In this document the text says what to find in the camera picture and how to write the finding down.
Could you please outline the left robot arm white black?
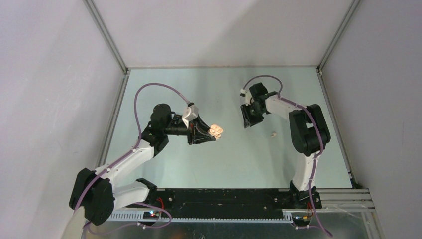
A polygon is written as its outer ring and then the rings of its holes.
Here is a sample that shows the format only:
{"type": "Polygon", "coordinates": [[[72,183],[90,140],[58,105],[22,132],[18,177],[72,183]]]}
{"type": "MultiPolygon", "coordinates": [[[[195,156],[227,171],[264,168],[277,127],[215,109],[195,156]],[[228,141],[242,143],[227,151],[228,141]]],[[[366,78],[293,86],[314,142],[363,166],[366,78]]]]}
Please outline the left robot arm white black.
{"type": "Polygon", "coordinates": [[[152,207],[157,202],[157,193],[142,180],[122,185],[124,177],[157,156],[168,144],[170,135],[186,136],[187,143],[194,145],[217,141],[222,133],[219,125],[208,126],[203,122],[193,103],[181,115],[174,113],[168,104],[158,104],[133,149],[113,163],[94,170],[84,168],[78,173],[69,207],[75,211],[83,207],[85,219],[96,226],[117,209],[135,203],[152,207]]]}

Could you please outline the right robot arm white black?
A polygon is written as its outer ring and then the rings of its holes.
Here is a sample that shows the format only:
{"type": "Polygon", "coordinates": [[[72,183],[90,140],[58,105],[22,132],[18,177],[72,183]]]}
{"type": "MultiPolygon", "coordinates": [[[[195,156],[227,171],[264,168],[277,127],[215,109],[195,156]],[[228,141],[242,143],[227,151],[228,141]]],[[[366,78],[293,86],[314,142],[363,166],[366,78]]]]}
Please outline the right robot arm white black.
{"type": "Polygon", "coordinates": [[[276,114],[288,120],[293,147],[301,155],[291,181],[295,191],[290,193],[289,200],[295,208],[304,207],[315,188],[320,155],[331,140],[321,107],[295,103],[277,92],[268,92],[262,83],[254,84],[248,90],[242,88],[240,95],[245,98],[240,107],[244,128],[261,123],[265,114],[276,114]]]}

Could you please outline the beige earbud charging case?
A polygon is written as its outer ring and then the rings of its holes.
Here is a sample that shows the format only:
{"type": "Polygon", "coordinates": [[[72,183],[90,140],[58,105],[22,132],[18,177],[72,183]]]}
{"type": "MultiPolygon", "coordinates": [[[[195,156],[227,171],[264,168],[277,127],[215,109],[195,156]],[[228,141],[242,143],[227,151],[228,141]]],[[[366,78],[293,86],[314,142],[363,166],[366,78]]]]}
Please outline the beige earbud charging case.
{"type": "Polygon", "coordinates": [[[223,129],[219,125],[213,124],[210,126],[208,133],[211,134],[215,138],[221,138],[223,129]]]}

